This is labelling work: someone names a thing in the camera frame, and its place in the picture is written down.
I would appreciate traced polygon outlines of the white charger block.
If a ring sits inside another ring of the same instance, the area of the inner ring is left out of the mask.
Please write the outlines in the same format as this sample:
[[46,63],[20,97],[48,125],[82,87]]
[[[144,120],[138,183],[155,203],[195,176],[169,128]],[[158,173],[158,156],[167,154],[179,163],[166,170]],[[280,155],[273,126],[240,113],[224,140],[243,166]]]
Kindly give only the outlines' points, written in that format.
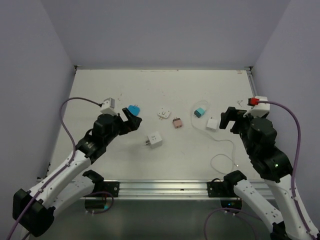
[[217,131],[219,128],[219,121],[215,118],[209,118],[206,123],[206,129],[210,131]]

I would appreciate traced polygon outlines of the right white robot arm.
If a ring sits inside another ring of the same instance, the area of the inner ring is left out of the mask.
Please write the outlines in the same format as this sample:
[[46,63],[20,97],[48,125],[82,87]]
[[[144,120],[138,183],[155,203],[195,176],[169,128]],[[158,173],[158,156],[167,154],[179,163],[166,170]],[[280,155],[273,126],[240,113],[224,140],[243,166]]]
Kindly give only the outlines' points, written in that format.
[[271,190],[277,206],[273,206],[239,170],[223,178],[223,192],[244,200],[262,220],[273,240],[318,240],[320,231],[310,219],[297,187],[292,184],[294,169],[287,155],[275,145],[277,131],[266,118],[253,117],[245,110],[229,107],[221,113],[220,129],[229,122],[230,132],[239,135],[248,158]]

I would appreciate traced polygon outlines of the white multi-outlet adapter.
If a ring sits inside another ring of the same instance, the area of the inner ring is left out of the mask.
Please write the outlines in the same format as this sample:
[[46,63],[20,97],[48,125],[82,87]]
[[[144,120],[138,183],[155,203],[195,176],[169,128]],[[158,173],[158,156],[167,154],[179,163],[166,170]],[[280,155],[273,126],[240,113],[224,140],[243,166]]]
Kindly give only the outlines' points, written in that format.
[[159,110],[157,111],[157,116],[159,117],[160,120],[166,120],[171,115],[171,112],[172,111],[167,107],[160,107]]

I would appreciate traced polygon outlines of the blue plug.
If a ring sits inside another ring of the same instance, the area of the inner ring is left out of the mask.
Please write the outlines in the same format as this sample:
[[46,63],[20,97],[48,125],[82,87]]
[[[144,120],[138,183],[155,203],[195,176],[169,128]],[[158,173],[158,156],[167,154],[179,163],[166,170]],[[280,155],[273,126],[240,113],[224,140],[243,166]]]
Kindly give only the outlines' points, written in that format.
[[138,116],[140,113],[140,107],[137,105],[129,105],[128,108],[129,112],[134,115],[134,116]]

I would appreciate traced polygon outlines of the white power strip socket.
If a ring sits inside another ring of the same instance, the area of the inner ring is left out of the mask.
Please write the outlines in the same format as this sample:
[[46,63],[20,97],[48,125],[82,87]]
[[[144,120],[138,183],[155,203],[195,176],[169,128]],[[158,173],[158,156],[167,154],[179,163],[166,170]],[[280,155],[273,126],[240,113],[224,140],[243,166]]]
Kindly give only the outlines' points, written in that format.
[[150,146],[151,149],[160,147],[163,145],[163,139],[158,131],[148,134],[147,140],[145,141],[146,146]]

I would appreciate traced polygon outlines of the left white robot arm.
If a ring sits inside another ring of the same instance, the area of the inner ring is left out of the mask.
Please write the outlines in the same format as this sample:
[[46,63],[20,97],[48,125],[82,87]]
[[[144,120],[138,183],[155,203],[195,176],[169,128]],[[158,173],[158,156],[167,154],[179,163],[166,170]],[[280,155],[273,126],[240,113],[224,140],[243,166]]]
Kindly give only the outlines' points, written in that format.
[[107,146],[118,136],[136,131],[142,119],[127,108],[119,113],[100,114],[67,159],[46,178],[29,190],[19,189],[13,196],[12,217],[31,235],[43,235],[55,217],[66,207],[84,196],[111,196],[104,191],[104,178],[89,167],[107,151]]

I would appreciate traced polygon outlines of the pink plug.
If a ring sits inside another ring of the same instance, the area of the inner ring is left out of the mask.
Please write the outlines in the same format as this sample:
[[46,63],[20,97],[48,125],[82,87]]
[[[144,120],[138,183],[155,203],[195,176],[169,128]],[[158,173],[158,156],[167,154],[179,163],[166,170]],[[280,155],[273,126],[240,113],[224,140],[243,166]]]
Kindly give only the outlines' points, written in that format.
[[182,122],[180,117],[175,117],[172,120],[172,124],[173,124],[175,129],[179,129],[179,128],[181,128],[183,126],[183,122]]

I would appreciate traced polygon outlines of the teal plug adapter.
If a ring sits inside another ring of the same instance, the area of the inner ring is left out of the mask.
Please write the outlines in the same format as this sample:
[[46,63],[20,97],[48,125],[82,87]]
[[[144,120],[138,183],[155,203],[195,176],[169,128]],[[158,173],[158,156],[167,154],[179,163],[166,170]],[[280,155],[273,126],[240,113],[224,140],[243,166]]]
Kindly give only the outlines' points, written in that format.
[[195,117],[201,118],[206,113],[206,111],[207,110],[205,108],[198,107],[197,109],[194,110],[193,114]]

